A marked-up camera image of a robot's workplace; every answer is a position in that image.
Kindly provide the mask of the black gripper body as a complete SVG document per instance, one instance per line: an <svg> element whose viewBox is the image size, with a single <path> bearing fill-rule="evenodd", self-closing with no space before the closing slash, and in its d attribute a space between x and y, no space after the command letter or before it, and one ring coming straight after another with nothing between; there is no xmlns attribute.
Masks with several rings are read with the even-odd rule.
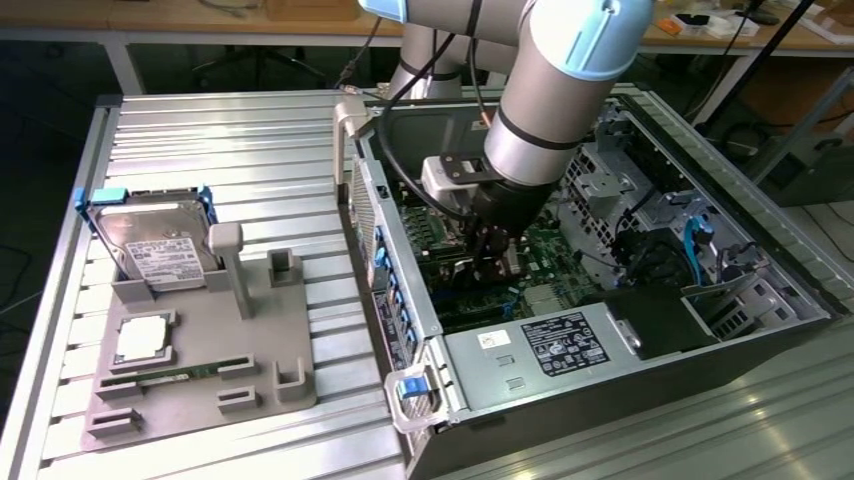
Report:
<svg viewBox="0 0 854 480"><path fill-rule="evenodd" d="M521 236L538 218L556 186L524 186L509 180L482 183L472 203L474 228L497 227Z"/></svg>

